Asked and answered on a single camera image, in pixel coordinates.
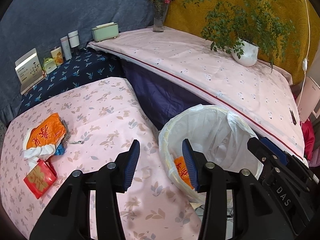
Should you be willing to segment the orange plastic bag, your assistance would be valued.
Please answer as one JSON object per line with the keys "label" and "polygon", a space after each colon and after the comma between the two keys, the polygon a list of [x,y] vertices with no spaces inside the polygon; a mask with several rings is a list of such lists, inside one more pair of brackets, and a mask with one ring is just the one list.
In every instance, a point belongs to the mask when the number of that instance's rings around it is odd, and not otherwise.
{"label": "orange plastic bag", "polygon": [[58,113],[53,113],[31,132],[27,149],[53,144],[58,146],[66,135],[66,128]]}

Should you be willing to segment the red gold envelope packet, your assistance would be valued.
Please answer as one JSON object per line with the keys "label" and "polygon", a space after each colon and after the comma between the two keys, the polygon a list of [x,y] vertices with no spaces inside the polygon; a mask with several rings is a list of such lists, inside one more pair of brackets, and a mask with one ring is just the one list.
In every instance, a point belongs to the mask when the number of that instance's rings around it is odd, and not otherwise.
{"label": "red gold envelope packet", "polygon": [[39,199],[56,180],[57,174],[51,162],[39,160],[23,181],[35,198]]}

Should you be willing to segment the red white paper cup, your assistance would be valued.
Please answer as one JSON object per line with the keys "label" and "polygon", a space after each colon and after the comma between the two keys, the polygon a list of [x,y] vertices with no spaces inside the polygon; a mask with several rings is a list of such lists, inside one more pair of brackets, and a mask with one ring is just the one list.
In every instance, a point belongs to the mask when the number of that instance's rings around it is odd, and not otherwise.
{"label": "red white paper cup", "polygon": [[22,142],[22,149],[25,151],[27,150],[27,144],[28,144],[28,141],[30,139],[30,135],[31,135],[31,132],[34,130],[34,128],[29,128],[24,136],[24,139],[23,139],[23,142]]}

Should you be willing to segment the white heater appliance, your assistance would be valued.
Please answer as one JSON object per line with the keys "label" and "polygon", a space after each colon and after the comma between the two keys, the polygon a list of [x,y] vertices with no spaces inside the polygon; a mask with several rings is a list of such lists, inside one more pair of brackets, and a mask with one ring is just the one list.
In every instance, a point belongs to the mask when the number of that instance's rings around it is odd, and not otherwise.
{"label": "white heater appliance", "polygon": [[319,117],[319,85],[311,77],[306,77],[303,89],[296,98],[298,114],[301,122],[306,122],[312,114],[315,118]]}

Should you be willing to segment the pale pink bench cover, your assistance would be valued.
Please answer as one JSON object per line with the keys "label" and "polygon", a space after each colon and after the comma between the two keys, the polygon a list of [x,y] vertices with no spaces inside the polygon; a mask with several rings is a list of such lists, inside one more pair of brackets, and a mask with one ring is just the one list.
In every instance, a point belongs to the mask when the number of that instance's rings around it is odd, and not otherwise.
{"label": "pale pink bench cover", "polygon": [[209,41],[171,28],[162,33],[151,28],[127,31],[88,46],[137,64],[213,105],[236,112],[282,150],[304,157],[297,106],[289,82],[277,68],[262,62],[242,66],[222,51],[211,51]]}

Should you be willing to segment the white crumpled tissue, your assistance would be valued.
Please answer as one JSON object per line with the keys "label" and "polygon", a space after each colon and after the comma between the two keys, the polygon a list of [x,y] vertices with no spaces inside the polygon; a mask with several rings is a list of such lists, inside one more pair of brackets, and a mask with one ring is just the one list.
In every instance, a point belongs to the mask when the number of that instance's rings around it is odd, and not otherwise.
{"label": "white crumpled tissue", "polygon": [[24,150],[24,158],[27,159],[29,165],[29,171],[31,171],[40,160],[46,161],[56,151],[56,146],[53,144],[48,144],[44,146],[31,147]]}

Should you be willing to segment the green yellow small carton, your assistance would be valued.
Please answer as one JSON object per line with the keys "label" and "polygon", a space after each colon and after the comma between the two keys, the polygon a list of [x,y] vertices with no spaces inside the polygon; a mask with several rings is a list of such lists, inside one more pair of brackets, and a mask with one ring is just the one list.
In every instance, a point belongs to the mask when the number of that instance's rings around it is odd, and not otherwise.
{"label": "green yellow small carton", "polygon": [[55,63],[55,60],[52,58],[44,58],[44,62],[43,62],[43,71],[45,72],[46,75],[50,74],[51,72],[53,72],[54,70],[56,70],[57,66]]}

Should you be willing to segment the orange printed tin can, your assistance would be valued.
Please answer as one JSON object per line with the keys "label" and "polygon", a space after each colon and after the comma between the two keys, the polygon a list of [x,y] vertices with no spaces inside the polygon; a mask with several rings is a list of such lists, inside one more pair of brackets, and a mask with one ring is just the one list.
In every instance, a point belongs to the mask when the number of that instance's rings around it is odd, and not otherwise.
{"label": "orange printed tin can", "polygon": [[51,51],[51,56],[53,60],[55,61],[56,66],[60,66],[63,64],[63,54],[62,54],[62,49],[61,47],[55,47]]}

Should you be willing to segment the mint green tissue box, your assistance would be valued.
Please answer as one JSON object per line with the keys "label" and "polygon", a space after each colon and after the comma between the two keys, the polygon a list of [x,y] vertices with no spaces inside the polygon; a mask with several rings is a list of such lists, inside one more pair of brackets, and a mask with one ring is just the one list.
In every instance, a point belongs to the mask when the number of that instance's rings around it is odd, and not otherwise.
{"label": "mint green tissue box", "polygon": [[118,36],[118,34],[118,24],[114,22],[97,25],[96,27],[92,28],[92,36],[95,42],[115,38]]}

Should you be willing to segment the white cap bottle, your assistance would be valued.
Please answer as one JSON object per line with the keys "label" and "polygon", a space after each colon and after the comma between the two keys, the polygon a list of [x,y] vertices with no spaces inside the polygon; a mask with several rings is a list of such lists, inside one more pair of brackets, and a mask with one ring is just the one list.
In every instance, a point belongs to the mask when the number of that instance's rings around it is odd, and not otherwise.
{"label": "white cap bottle", "polygon": [[78,31],[75,30],[75,31],[68,33],[68,39],[69,39],[69,44],[70,44],[71,51],[72,51],[73,55],[78,56],[79,55],[79,46],[80,46]]}

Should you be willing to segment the tall white bottle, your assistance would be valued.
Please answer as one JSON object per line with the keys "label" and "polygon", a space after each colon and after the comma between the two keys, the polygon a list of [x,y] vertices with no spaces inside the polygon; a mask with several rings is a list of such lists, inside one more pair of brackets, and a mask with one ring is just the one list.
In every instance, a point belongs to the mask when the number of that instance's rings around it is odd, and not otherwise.
{"label": "tall white bottle", "polygon": [[65,57],[65,60],[68,61],[72,58],[71,48],[69,45],[69,39],[68,36],[60,38],[61,41],[61,47],[63,50],[63,55]]}

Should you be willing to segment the white open book box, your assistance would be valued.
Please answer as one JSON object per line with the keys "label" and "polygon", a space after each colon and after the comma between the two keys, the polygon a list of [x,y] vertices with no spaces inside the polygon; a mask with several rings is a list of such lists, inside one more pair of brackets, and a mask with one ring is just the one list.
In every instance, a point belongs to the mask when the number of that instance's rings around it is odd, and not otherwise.
{"label": "white open book box", "polygon": [[15,61],[15,71],[21,83],[20,93],[22,95],[44,79],[44,73],[35,48]]}

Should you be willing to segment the green plant white pot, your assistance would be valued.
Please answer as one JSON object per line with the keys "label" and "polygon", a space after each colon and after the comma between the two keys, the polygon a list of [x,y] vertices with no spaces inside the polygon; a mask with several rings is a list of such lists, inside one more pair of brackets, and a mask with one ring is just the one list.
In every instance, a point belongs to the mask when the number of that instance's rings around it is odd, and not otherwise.
{"label": "green plant white pot", "polygon": [[284,0],[183,0],[182,5],[200,6],[212,2],[206,13],[201,36],[211,42],[210,49],[235,53],[236,59],[245,55],[245,44],[256,47],[273,65],[277,59],[285,60],[291,47],[300,52],[300,41],[291,19],[281,18],[276,6]]}

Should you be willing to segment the mustard yellow curtain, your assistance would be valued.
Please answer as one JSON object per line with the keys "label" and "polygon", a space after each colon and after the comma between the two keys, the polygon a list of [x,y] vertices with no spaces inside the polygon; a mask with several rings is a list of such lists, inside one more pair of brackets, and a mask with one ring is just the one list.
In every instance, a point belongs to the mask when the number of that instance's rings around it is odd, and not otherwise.
{"label": "mustard yellow curtain", "polygon": [[259,59],[289,72],[294,84],[319,43],[319,16],[308,0],[175,0],[165,25],[210,41],[213,51],[255,44]]}

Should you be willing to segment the glass vase pink flowers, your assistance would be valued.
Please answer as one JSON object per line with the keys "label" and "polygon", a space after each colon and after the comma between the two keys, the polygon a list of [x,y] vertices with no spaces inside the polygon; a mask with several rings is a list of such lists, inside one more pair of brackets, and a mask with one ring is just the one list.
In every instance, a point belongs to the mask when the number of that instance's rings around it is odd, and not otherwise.
{"label": "glass vase pink flowers", "polygon": [[174,0],[148,0],[153,5],[153,32],[164,31],[164,21],[167,15],[169,4]]}

